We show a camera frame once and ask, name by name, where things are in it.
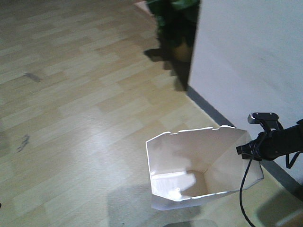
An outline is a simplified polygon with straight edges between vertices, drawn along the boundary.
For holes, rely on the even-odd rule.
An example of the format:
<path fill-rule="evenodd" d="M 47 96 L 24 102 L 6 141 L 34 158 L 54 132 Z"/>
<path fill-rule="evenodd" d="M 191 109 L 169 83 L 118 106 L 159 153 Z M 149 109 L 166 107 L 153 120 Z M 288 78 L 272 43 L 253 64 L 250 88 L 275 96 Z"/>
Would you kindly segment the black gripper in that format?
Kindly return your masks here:
<path fill-rule="evenodd" d="M 279 152 L 277 145 L 274 143 L 274 136 L 277 131 L 261 132 L 258 137 L 251 142 L 236 147 L 238 155 L 244 160 L 267 160 L 272 161 L 282 154 Z"/>

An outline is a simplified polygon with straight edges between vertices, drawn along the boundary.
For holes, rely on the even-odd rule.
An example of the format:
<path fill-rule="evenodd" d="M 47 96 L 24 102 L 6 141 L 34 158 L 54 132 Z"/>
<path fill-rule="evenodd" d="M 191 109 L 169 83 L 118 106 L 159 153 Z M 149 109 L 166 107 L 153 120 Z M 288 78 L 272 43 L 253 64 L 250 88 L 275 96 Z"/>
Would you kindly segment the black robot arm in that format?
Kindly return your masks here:
<path fill-rule="evenodd" d="M 255 140 L 238 146 L 237 154 L 243 159 L 257 161 L 272 161 L 285 156 L 286 167 L 290 169 L 303 152 L 303 121 L 300 120 L 295 126 L 287 129 L 283 129 L 277 120 L 260 120 L 257 123 L 264 131 L 259 133 Z"/>

